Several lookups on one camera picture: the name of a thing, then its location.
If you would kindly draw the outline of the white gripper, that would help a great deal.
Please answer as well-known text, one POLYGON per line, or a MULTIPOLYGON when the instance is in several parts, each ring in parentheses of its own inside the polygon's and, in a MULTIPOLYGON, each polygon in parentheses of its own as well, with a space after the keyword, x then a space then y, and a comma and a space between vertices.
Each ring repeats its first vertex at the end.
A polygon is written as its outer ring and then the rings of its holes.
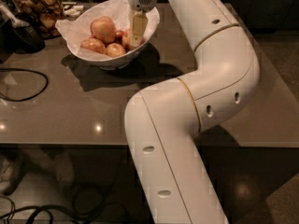
POLYGON ((141 40, 148 25, 148 17, 144 12, 152 11, 157 0, 127 0, 131 11, 130 21, 130 45, 134 48, 141 44, 141 40))

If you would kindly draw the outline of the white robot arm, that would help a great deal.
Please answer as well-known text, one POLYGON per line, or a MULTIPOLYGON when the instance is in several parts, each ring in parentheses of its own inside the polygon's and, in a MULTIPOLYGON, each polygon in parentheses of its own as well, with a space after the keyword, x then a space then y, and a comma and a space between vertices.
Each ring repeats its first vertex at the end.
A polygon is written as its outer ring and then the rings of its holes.
MULTIPOLYGON (((132 39, 157 0, 128 0, 132 39)), ((135 94, 127 142, 155 224, 229 224, 194 136, 238 113, 260 76, 254 47, 221 0, 168 0, 193 51, 194 71, 135 94)))

